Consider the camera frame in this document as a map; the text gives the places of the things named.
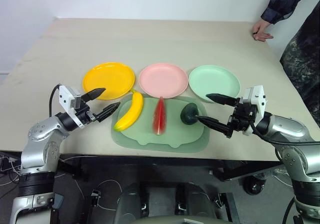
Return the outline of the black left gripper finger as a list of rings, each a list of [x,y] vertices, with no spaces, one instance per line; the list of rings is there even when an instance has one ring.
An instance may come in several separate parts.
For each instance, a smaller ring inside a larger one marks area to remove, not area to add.
[[[100,87],[100,88],[95,88],[81,96],[81,100],[85,103],[97,99],[104,91],[106,88]]]
[[[107,119],[109,116],[111,116],[118,109],[120,104],[121,104],[120,102],[115,102],[115,103],[108,105],[100,113],[95,115],[95,119],[99,123],[101,123],[102,121]]]

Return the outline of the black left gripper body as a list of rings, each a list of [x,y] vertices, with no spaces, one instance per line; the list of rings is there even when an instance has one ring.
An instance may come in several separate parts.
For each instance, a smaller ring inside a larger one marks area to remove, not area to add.
[[[91,112],[90,107],[83,101],[80,102],[79,108],[75,110],[75,116],[80,120],[83,125],[91,122],[100,121],[97,114]]]

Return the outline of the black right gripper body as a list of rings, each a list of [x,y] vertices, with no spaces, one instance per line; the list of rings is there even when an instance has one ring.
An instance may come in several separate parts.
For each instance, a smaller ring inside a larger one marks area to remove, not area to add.
[[[229,116],[227,127],[228,131],[225,133],[227,138],[231,138],[233,131],[245,131],[254,123],[257,116],[258,109],[256,105],[243,103],[241,98],[236,98],[234,101],[234,111]]]

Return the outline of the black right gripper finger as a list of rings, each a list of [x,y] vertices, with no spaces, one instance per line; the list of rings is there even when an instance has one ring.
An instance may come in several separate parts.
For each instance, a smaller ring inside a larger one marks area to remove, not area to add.
[[[213,102],[221,105],[228,105],[231,107],[235,107],[238,103],[237,98],[219,94],[219,93],[210,93],[210,94],[206,94],[205,96],[210,100],[212,100]]]
[[[214,119],[212,117],[208,116],[200,116],[196,115],[195,116],[199,122],[207,126],[208,128],[218,131],[220,133],[223,133],[227,135],[230,132],[230,128],[221,122],[219,122],[217,119]]]

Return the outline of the bystander bare hand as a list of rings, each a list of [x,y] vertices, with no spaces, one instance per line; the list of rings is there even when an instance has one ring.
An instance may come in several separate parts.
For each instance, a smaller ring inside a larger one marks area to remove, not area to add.
[[[266,29],[271,25],[271,23],[260,19],[257,23],[255,23],[252,27],[252,37],[255,41],[265,42],[268,39],[273,39],[274,37],[265,32]]]

